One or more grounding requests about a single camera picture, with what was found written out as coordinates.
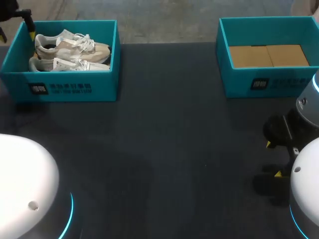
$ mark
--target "shoe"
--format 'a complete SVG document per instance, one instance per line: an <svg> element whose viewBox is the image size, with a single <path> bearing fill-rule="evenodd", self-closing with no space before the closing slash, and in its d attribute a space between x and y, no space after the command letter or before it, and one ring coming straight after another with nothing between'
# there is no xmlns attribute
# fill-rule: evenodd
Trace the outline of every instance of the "shoe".
<svg viewBox="0 0 319 239"><path fill-rule="evenodd" d="M59 35L52 37L38 34L34 41L39 59L44 60L54 58L69 60L72 57L103 63L111 55L109 45L95 42L88 34L73 34L68 30L63 30Z"/></svg>
<svg viewBox="0 0 319 239"><path fill-rule="evenodd" d="M100 63L88 62L80 59L66 61L59 58L53 60L39 60L31 57L29 60L29 70L39 71L109 71L110 67Z"/></svg>

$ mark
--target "black table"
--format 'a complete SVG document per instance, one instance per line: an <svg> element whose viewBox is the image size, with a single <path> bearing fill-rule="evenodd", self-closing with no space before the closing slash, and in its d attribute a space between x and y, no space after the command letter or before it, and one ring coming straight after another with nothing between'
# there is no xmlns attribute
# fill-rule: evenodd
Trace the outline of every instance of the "black table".
<svg viewBox="0 0 319 239"><path fill-rule="evenodd" d="M293 239L289 208L251 180L287 162L284 148L266 149L262 125L294 101L226 99L214 43L133 44L122 46L115 103L15 113L3 99L0 114L3 132L56 159L83 239Z"/></svg>

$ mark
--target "white dome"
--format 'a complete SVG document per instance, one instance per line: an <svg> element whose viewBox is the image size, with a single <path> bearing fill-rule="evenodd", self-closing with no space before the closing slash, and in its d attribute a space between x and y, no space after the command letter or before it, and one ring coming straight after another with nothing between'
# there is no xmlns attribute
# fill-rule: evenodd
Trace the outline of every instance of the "white dome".
<svg viewBox="0 0 319 239"><path fill-rule="evenodd" d="M51 207L59 184L57 165L40 144L0 134L0 238L16 239Z"/></svg>
<svg viewBox="0 0 319 239"><path fill-rule="evenodd" d="M319 226L319 138L304 147L296 158L291 189L303 213Z"/></svg>

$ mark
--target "blue light ring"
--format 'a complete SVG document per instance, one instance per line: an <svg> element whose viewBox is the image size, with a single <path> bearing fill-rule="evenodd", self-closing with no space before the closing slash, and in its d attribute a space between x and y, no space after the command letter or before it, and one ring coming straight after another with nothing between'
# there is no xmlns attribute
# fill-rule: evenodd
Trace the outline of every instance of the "blue light ring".
<svg viewBox="0 0 319 239"><path fill-rule="evenodd" d="M73 204L73 196L72 196L72 193L70 193L70 195L71 195L71 213L70 213L70 218L69 218L69 221L68 221L68 223L66 224L65 229L63 230L61 236L60 236L58 239L62 239L62 238L64 237L64 235L65 235L66 232L68 231L68 228L69 228L69 226L70 226L70 224L71 224L71 221L72 221L73 206L74 206L74 204Z"/></svg>
<svg viewBox="0 0 319 239"><path fill-rule="evenodd" d="M301 234L306 238L306 239L309 239L304 233L303 231L301 231L301 229L299 228L298 224L296 223L296 220L294 218L294 215L293 215L293 211L291 211L291 206L289 205L289 208L290 208L290 213L291 213L291 217L293 218L295 224L296 224L296 227L299 229L299 231L301 232Z"/></svg>
<svg viewBox="0 0 319 239"><path fill-rule="evenodd" d="M319 87L315 81L315 76L313 77L313 85L314 85L314 88L319 92Z"/></svg>

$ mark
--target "teal cardboard box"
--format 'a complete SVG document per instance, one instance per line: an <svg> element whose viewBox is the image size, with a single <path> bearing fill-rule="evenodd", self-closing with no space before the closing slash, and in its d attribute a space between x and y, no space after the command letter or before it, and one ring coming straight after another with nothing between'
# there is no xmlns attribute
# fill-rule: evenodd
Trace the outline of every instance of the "teal cardboard box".
<svg viewBox="0 0 319 239"><path fill-rule="evenodd" d="M17 103L116 100L121 46L115 20L35 21L34 23L38 34L56 36L67 29L73 33L89 34L95 42L110 45L112 47L110 71L28 72L28 62L35 50L26 25L22 23L0 72L1 79Z"/></svg>
<svg viewBox="0 0 319 239"><path fill-rule="evenodd" d="M297 97L319 68L319 29L311 16L219 20L216 55L226 97ZM300 45L310 66L235 68L230 46Z"/></svg>

